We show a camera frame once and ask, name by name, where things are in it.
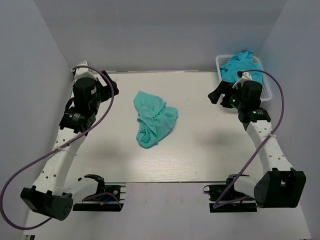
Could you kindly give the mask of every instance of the teal cloth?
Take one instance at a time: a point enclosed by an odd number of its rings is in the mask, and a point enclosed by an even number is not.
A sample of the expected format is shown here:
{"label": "teal cloth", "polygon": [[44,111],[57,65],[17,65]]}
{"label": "teal cloth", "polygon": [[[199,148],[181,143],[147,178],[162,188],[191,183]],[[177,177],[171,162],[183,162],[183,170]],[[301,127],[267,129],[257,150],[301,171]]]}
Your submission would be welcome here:
{"label": "teal cloth", "polygon": [[[245,51],[238,52],[236,55],[231,57],[227,64],[222,65],[220,67],[221,79],[234,84],[239,79],[237,74],[238,71],[249,69],[261,69],[260,64],[254,62],[253,54],[254,53],[252,51]],[[262,84],[262,72],[251,71],[250,74],[253,81]]]}
{"label": "teal cloth", "polygon": [[136,140],[143,148],[150,148],[170,133],[178,117],[178,110],[166,106],[161,97],[139,91],[133,100],[138,112],[139,131]]}

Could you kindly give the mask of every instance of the teal cloth in basket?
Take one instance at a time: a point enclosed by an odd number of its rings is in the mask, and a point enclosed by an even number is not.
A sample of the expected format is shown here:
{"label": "teal cloth in basket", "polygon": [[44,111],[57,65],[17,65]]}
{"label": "teal cloth in basket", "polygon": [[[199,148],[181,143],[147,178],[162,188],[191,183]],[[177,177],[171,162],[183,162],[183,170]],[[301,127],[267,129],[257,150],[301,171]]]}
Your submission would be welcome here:
{"label": "teal cloth in basket", "polygon": [[[229,59],[227,64],[220,67],[221,79],[234,84],[239,79],[237,72],[249,69],[261,69],[260,64],[253,60],[253,52],[238,52]],[[250,74],[253,81],[262,84],[262,72],[251,71]]]}
{"label": "teal cloth in basket", "polygon": [[133,100],[138,112],[139,131],[136,140],[148,149],[163,139],[175,125],[178,110],[166,106],[161,97],[139,91]]}

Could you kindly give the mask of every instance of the black mount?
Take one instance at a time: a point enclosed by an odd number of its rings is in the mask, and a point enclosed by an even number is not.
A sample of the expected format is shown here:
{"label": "black mount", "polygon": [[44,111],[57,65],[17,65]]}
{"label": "black mount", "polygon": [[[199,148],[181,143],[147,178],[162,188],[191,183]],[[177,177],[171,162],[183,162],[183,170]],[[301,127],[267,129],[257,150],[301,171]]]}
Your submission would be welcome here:
{"label": "black mount", "polygon": [[[121,199],[121,194],[125,193],[121,192],[123,188],[126,188],[125,185],[121,184],[108,184],[104,183],[103,189],[99,188],[100,193],[110,193],[113,194],[116,199],[119,201],[123,200]],[[81,212],[120,212],[121,209],[119,205],[115,202],[113,197],[110,197],[109,195],[104,195],[99,197],[97,200],[89,200],[78,202],[75,205],[73,205],[73,211],[81,211]]]}
{"label": "black mount", "polygon": [[268,171],[254,187],[260,208],[295,208],[306,184],[303,171]]}
{"label": "black mount", "polygon": [[[114,95],[119,94],[117,83],[114,82],[105,70],[101,72],[111,82]],[[65,105],[63,117],[60,122],[60,129],[73,129],[74,133],[83,133],[96,121],[96,115],[100,103],[111,98],[111,87],[102,84],[94,78],[83,77],[78,79],[72,87],[73,98],[70,98]]]}
{"label": "black mount", "polygon": [[[98,182],[95,194],[104,192],[105,180],[103,177],[94,174],[87,174],[84,177]],[[60,221],[66,219],[74,205],[71,193],[64,192],[62,196],[54,196],[51,191],[46,193],[37,191],[35,186],[24,187],[20,197],[31,211]]]}

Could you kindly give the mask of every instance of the cloth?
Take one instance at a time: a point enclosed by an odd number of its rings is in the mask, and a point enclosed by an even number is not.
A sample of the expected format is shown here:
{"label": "cloth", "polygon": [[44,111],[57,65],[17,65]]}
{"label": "cloth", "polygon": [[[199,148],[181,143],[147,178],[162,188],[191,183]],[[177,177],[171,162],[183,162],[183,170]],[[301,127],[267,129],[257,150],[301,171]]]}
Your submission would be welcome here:
{"label": "cloth", "polygon": [[[249,69],[261,69],[259,63],[254,62],[252,57],[252,51],[238,52],[236,55],[229,59],[227,64],[222,65],[220,67],[221,79],[234,84],[239,79],[237,75],[238,71]],[[262,72],[251,71],[250,74],[253,81],[262,84]]]}
{"label": "cloth", "polygon": [[143,148],[150,148],[170,133],[178,117],[178,110],[166,106],[161,97],[139,91],[133,100],[138,112],[139,131],[136,140]]}

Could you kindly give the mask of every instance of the white table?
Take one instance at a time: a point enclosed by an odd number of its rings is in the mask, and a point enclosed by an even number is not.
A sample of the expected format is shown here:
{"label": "white table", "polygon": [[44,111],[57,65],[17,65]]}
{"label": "white table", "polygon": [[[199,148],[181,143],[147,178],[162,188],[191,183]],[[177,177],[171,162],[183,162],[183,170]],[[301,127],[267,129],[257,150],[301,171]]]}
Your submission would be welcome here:
{"label": "white table", "polygon": [[[97,174],[107,182],[225,181],[255,151],[234,110],[211,104],[207,95],[219,84],[216,72],[148,72],[111,74],[117,82],[111,111],[81,145],[67,181]],[[138,91],[157,95],[178,109],[172,132],[158,145],[142,148],[136,135]],[[109,101],[100,105],[97,119]],[[246,174],[263,175],[257,157]]]}
{"label": "white table", "polygon": [[[237,113],[211,104],[207,97],[219,83],[217,73],[122,73],[111,78],[120,93],[109,115],[80,147],[66,183],[86,174],[126,182],[122,211],[71,212],[65,221],[53,219],[25,235],[35,235],[37,240],[310,238],[300,206],[210,213],[208,195],[203,194],[205,183],[190,183],[225,181],[255,151]],[[162,97],[179,111],[173,131],[150,149],[136,141],[139,124],[133,99],[139,90]],[[100,106],[98,118],[107,107],[108,102]],[[245,173],[262,177],[258,157]],[[30,212],[26,226],[46,218]]]}

